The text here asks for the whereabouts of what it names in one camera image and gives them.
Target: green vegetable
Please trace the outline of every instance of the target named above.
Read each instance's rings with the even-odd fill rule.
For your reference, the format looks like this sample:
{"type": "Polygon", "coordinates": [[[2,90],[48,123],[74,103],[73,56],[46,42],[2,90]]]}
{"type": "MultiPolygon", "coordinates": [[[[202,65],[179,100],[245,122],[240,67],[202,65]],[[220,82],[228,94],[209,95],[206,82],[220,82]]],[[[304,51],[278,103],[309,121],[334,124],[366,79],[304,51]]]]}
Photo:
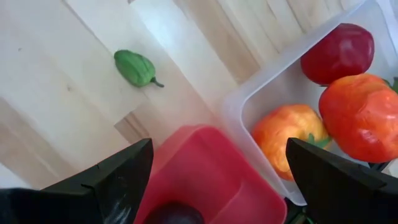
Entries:
{"type": "Polygon", "coordinates": [[[389,81],[383,79],[384,82],[396,93],[398,93],[398,77],[394,77],[394,83],[391,85],[389,81]]]}
{"type": "Polygon", "coordinates": [[[113,57],[119,73],[130,84],[143,87],[155,83],[159,87],[164,87],[157,82],[154,64],[148,58],[130,50],[118,50],[113,57]]]}

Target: green leaf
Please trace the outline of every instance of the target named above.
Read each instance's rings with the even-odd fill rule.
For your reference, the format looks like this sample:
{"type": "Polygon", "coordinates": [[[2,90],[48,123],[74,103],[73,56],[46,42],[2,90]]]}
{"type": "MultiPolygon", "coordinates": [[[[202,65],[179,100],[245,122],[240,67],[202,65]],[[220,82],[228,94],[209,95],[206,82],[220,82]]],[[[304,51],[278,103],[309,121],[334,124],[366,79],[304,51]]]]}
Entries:
{"type": "Polygon", "coordinates": [[[330,137],[330,136],[328,136],[328,137],[325,138],[325,139],[316,141],[316,140],[315,140],[315,137],[313,136],[312,133],[310,133],[310,134],[308,135],[308,139],[307,139],[307,142],[308,142],[308,143],[313,144],[314,146],[317,146],[317,147],[322,148],[322,149],[323,149],[325,146],[327,146],[327,145],[330,143],[330,141],[331,141],[331,137],[330,137]]]}
{"type": "Polygon", "coordinates": [[[392,90],[398,93],[398,77],[394,77],[394,83],[392,84],[392,90]]]}
{"type": "Polygon", "coordinates": [[[392,86],[391,86],[391,84],[390,84],[389,81],[387,81],[386,79],[383,79],[383,81],[384,81],[390,88],[392,88],[392,86]]]}

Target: toy red apple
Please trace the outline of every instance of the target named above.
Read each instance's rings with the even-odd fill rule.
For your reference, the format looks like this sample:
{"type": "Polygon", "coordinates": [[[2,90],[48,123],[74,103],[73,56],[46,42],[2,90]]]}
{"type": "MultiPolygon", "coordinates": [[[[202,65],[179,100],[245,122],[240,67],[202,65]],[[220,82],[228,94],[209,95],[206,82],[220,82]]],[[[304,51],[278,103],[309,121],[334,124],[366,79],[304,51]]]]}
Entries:
{"type": "Polygon", "coordinates": [[[374,57],[372,34],[355,24],[340,24],[301,57],[303,73],[319,85],[366,72],[374,57]]]}

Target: red tomato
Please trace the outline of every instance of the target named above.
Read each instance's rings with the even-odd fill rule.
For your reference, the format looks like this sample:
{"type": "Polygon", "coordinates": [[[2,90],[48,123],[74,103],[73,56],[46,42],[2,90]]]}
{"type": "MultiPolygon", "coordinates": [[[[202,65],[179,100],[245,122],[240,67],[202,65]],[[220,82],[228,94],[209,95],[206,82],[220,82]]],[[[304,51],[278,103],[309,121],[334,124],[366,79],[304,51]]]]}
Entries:
{"type": "Polygon", "coordinates": [[[371,74],[340,78],[319,99],[329,134],[354,159],[381,163],[398,158],[398,95],[371,74]]]}

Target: toy orange fruit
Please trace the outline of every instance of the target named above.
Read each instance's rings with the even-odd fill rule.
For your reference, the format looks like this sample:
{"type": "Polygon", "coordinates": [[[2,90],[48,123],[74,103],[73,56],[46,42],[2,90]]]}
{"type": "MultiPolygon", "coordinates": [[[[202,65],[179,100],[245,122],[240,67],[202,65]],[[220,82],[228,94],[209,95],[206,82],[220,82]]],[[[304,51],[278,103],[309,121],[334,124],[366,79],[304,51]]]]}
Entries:
{"type": "Polygon", "coordinates": [[[326,148],[331,139],[322,121],[307,105],[285,105],[272,111],[252,131],[255,142],[278,176],[294,181],[286,158],[288,138],[299,138],[326,148]]]}
{"type": "Polygon", "coordinates": [[[398,157],[398,95],[383,79],[368,73],[340,78],[322,93],[319,110],[352,158],[380,163],[398,157]]]}

